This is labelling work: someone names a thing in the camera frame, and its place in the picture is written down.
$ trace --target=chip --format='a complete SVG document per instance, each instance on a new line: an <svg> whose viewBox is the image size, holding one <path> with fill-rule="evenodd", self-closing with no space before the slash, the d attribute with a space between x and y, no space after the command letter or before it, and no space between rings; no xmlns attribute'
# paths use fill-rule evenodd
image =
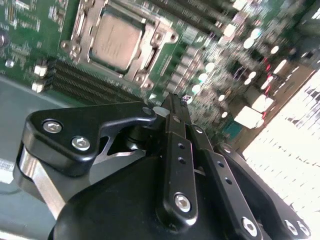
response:
<svg viewBox="0 0 320 240"><path fill-rule="evenodd" d="M119 70L129 68L138 51L142 30L111 14L105 14L92 46L95 58Z"/></svg>

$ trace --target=cpu socket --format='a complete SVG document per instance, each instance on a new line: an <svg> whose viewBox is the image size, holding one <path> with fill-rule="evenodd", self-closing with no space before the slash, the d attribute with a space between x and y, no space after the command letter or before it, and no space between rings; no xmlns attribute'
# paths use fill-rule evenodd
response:
<svg viewBox="0 0 320 240"><path fill-rule="evenodd" d="M61 48L76 63L144 89L165 44L179 35L168 20L128 1L80 0L70 41Z"/></svg>

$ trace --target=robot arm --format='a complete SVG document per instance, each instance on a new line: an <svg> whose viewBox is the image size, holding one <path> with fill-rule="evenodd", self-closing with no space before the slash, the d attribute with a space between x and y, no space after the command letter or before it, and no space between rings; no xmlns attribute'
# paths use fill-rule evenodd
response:
<svg viewBox="0 0 320 240"><path fill-rule="evenodd" d="M118 156L137 160L97 177ZM14 178L47 204L57 240L311 235L230 146L212 147L173 94L153 110L131 102L32 113Z"/></svg>

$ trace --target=motherboard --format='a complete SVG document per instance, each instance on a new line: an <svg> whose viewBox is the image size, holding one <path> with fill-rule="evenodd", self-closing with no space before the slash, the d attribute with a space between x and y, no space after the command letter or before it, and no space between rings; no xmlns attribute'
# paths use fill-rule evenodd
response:
<svg viewBox="0 0 320 240"><path fill-rule="evenodd" d="M309 2L0 0L0 74L75 105L175 93L212 138L241 129L232 102L276 81Z"/></svg>

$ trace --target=black metal bracket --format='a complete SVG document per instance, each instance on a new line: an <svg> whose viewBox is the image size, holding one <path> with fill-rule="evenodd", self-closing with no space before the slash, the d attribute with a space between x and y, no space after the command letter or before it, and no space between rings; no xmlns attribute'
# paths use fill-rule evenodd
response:
<svg viewBox="0 0 320 240"><path fill-rule="evenodd" d="M307 239L311 231L292 210L229 145L220 143L214 150L223 155L256 219L273 240Z"/></svg>
<svg viewBox="0 0 320 240"><path fill-rule="evenodd" d="M210 186L212 201L226 228L229 239L262 240L263 236L225 158L213 151L205 132L189 126L197 165L202 167Z"/></svg>
<svg viewBox="0 0 320 240"><path fill-rule="evenodd" d="M142 102L37 111L25 122L22 143L37 159L68 176L90 170L99 154L100 139L108 151L125 127L150 126L156 114Z"/></svg>
<svg viewBox="0 0 320 240"><path fill-rule="evenodd" d="M156 212L159 220L171 231L183 232L193 226L198 218L194 162L191 142L186 139L180 99L177 95L167 99L176 110L165 118L163 176Z"/></svg>

